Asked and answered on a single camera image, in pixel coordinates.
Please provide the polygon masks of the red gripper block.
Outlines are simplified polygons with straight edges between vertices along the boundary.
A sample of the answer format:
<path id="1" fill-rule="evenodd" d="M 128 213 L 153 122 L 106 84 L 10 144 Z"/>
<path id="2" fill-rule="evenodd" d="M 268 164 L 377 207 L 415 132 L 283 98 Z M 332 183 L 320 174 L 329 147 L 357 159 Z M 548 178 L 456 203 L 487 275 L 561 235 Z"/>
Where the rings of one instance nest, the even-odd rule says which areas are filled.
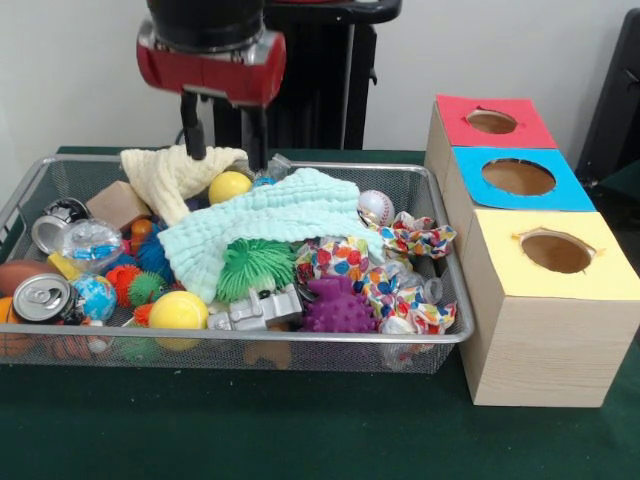
<path id="1" fill-rule="evenodd" d="M 246 49 L 194 54 L 167 49 L 152 30 L 141 30 L 136 45 L 145 82 L 181 94 L 180 114 L 187 154 L 206 156 L 203 125 L 197 115 L 198 95 L 223 98 L 241 110 L 242 148 L 252 171 L 268 168 L 266 107 L 276 98 L 286 66 L 286 43 L 280 32 L 266 31 Z"/>

